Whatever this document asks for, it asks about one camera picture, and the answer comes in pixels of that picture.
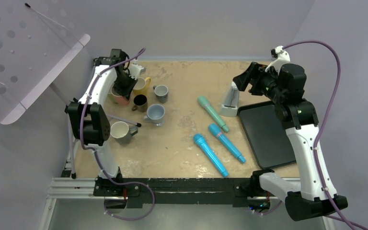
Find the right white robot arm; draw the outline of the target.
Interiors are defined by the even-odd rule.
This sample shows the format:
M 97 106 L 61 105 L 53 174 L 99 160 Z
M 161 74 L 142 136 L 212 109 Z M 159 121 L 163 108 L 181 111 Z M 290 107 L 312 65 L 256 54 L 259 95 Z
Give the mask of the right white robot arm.
M 314 105 L 303 98 L 307 76 L 303 67 L 287 63 L 276 70 L 252 62 L 233 78 L 237 89 L 266 96 L 291 143 L 300 173 L 300 186 L 279 177 L 271 169 L 254 171 L 248 185 L 251 194 L 269 192 L 279 198 L 293 221 L 327 216 L 348 206 L 334 187 L 319 144 L 319 120 Z

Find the green cup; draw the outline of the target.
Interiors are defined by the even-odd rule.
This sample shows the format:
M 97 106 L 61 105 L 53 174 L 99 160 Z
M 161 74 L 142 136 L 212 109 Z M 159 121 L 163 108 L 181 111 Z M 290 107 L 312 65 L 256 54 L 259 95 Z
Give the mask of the green cup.
M 109 98 L 109 100 L 110 100 L 112 103 L 114 103 L 114 104 L 116 104 L 116 103 L 117 103 L 117 102 L 116 102 L 116 100 L 115 100 L 115 97 L 114 97 L 114 95 L 113 95 L 113 87 L 111 87 L 111 88 L 109 89 L 108 94 L 107 94 L 107 97 Z

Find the pink mug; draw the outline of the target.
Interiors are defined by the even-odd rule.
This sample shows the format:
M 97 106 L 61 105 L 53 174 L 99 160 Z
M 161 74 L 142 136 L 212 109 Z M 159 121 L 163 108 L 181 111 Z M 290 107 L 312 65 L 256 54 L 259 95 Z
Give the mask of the pink mug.
M 128 106 L 130 104 L 130 100 L 128 100 L 126 97 L 119 95 L 118 93 L 112 92 L 113 99 L 115 102 L 122 106 Z

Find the dark blue-grey mug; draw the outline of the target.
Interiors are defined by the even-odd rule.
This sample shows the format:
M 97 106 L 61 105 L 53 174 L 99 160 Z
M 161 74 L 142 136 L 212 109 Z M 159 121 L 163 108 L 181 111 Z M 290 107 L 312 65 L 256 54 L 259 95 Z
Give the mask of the dark blue-grey mug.
M 157 100 L 160 103 L 166 103 L 168 101 L 168 93 L 169 89 L 165 85 L 154 85 L 153 86 L 154 93 L 156 95 Z

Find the dark grey faceted mug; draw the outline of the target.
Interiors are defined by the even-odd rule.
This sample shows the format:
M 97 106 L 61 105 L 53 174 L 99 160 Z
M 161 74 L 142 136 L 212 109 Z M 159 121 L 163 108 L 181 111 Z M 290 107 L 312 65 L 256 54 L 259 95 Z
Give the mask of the dark grey faceted mug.
M 118 121 L 111 125 L 110 135 L 120 145 L 127 145 L 132 141 L 134 135 L 138 133 L 137 126 L 129 126 L 126 122 Z

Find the light grey mug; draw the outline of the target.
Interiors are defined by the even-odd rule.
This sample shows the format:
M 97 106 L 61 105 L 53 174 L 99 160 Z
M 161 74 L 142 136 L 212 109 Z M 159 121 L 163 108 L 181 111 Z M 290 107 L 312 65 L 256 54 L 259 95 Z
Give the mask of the light grey mug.
M 155 126 L 162 126 L 165 123 L 165 108 L 161 104 L 152 104 L 148 107 L 146 115 L 143 117 L 145 122 Z

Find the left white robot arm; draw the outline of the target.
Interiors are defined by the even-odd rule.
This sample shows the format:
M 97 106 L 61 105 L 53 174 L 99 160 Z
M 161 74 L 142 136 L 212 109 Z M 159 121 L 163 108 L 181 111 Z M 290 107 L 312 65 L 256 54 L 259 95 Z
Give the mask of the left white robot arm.
M 87 90 L 80 99 L 73 99 L 65 108 L 74 138 L 83 150 L 92 153 L 99 168 L 97 180 L 100 184 L 107 181 L 105 190 L 112 196 L 120 195 L 126 183 L 111 153 L 108 141 L 111 125 L 103 104 L 111 89 L 122 98 L 130 99 L 143 69 L 135 61 L 145 51 L 142 48 L 131 57 L 122 49 L 112 49 L 110 56 L 95 58 Z

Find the brown mug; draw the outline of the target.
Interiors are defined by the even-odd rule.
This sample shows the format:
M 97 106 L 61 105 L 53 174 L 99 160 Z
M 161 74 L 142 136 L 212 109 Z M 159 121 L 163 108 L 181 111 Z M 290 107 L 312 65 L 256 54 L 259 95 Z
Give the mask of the brown mug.
M 148 100 L 143 94 L 135 96 L 133 103 L 132 111 L 146 112 L 148 109 Z

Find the yellow cup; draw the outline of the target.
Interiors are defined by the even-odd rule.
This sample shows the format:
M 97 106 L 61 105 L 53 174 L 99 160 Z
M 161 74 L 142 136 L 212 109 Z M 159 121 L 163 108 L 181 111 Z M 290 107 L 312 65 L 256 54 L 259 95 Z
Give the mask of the yellow cup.
M 146 78 L 142 78 L 142 77 L 138 77 L 137 78 L 137 82 L 133 88 L 133 93 L 137 96 L 137 95 L 145 95 L 147 96 L 148 94 L 148 89 L 151 83 L 151 78 L 150 77 L 146 77 Z

